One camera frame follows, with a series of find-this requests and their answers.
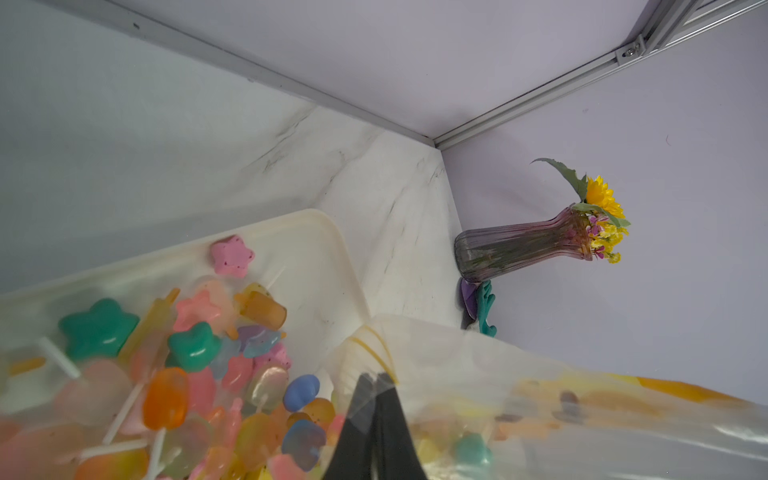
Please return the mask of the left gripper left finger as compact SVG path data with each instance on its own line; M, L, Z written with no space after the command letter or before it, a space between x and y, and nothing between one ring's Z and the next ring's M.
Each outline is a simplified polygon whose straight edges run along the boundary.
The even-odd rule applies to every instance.
M324 479L373 478L377 380L378 376L374 374L364 373L359 376Z

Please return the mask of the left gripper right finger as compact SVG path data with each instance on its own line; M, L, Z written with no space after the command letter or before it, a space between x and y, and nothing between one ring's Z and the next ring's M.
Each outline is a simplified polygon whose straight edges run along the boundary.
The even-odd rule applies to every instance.
M389 374L380 373L375 386L374 461L377 479L427 480L394 380Z

